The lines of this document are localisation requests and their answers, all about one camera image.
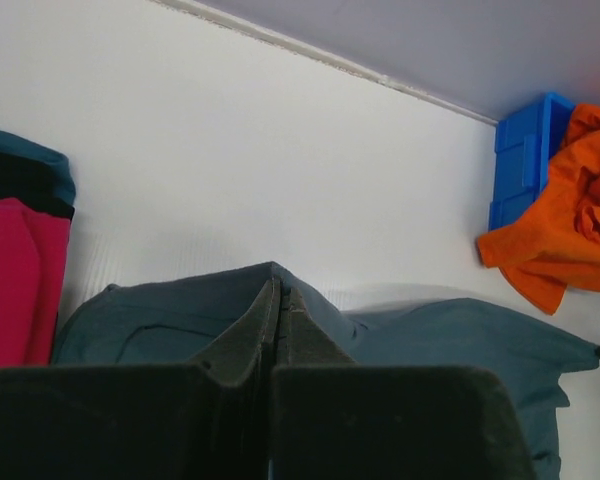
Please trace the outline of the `orange t shirt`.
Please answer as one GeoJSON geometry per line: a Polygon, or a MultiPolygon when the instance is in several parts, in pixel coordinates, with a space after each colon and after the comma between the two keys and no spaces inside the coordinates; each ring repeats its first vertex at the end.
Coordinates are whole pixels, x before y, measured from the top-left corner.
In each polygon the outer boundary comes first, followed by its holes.
{"type": "Polygon", "coordinates": [[[484,266],[548,315],[568,288],[600,292],[600,106],[576,106],[544,191],[477,248],[484,266]]]}

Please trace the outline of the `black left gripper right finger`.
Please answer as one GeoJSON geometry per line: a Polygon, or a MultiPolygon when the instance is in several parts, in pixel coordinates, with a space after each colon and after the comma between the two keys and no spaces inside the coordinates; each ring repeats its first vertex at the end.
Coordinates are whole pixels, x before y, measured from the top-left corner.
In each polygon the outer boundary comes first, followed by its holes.
{"type": "Polygon", "coordinates": [[[500,379],[472,366],[369,366],[292,290],[271,384],[276,479],[531,479],[500,379]]]}

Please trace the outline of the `grey blue t shirt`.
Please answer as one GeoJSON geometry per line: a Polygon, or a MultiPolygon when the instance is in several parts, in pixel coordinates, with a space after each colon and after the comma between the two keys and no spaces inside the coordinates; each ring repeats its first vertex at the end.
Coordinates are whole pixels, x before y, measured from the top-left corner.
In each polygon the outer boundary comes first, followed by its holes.
{"type": "Polygon", "coordinates": [[[505,385],[541,479],[561,471],[556,412],[567,407],[565,373],[594,370],[595,346],[514,310],[471,298],[377,312],[344,312],[281,265],[131,287],[109,285],[83,303],[58,334],[58,365],[185,361],[206,348],[277,278],[297,289],[312,320],[356,362],[369,366],[459,365],[486,369],[505,385]]]}

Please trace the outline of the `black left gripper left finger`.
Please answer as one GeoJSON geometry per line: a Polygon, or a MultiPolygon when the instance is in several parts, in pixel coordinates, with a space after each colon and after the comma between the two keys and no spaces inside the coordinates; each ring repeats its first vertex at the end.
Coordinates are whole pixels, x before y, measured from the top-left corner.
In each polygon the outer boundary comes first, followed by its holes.
{"type": "Polygon", "coordinates": [[[183,363],[0,370],[0,479],[264,479],[278,283],[183,363]]]}

